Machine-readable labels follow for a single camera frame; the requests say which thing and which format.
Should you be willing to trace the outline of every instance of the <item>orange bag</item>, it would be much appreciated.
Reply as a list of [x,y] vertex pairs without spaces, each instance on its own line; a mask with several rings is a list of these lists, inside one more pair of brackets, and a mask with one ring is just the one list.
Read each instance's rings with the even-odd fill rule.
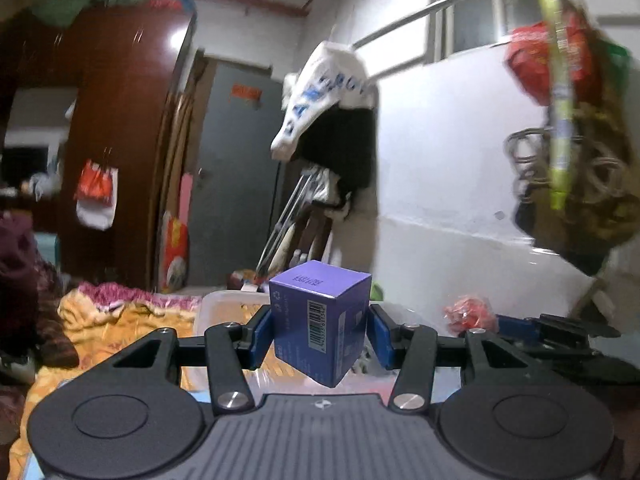
[[110,168],[102,168],[91,159],[87,160],[80,174],[74,200],[95,200],[111,206],[112,199],[113,177]]
[[[594,106],[602,103],[602,75],[587,42],[589,25],[574,10],[564,14],[569,39],[569,70],[576,99]],[[549,38],[544,22],[511,33],[505,63],[525,91],[539,105],[549,106]]]

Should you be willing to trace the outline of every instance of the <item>translucent plastic container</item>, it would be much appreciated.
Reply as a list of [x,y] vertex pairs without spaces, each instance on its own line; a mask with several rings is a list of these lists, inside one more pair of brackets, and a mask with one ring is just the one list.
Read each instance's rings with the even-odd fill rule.
[[[210,326],[235,321],[246,323],[243,319],[241,305],[269,304],[269,295],[261,292],[242,292],[241,290],[219,290],[207,294],[202,299],[202,305],[193,324],[194,335],[204,335]],[[197,390],[208,390],[206,368],[189,368],[189,379]]]

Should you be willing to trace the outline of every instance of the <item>barcode label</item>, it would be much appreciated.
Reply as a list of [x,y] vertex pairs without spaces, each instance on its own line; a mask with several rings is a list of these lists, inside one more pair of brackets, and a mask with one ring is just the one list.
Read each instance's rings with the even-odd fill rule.
[[326,354],[326,305],[306,301],[309,348]]

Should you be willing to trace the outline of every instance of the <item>yellow blanket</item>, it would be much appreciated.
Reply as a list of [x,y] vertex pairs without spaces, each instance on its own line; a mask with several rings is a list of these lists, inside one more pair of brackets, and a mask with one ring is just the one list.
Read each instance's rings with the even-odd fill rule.
[[[8,480],[20,480],[30,453],[26,426],[31,410],[62,381],[73,379],[156,328],[175,328],[179,337],[193,335],[193,312],[162,312],[157,309],[152,312],[146,306],[127,303],[114,312],[103,313],[95,308],[88,297],[76,290],[62,298],[58,312],[64,322],[66,335],[78,350],[80,365],[73,370],[42,367],[38,372],[35,384],[27,395],[20,439],[11,447]],[[186,374],[182,375],[180,386],[192,389]]]

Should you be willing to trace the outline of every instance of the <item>brown cabinet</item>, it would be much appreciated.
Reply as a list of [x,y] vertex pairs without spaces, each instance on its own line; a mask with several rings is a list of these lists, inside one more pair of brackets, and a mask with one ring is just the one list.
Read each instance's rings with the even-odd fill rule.
[[[58,200],[65,272],[150,286],[164,160],[161,120],[192,31],[190,14],[146,7],[87,9],[68,29],[47,27],[24,12],[2,31],[4,79],[18,86],[78,86]],[[101,162],[105,150],[118,168],[118,202],[113,226],[100,232],[78,222],[73,196],[84,162]]]

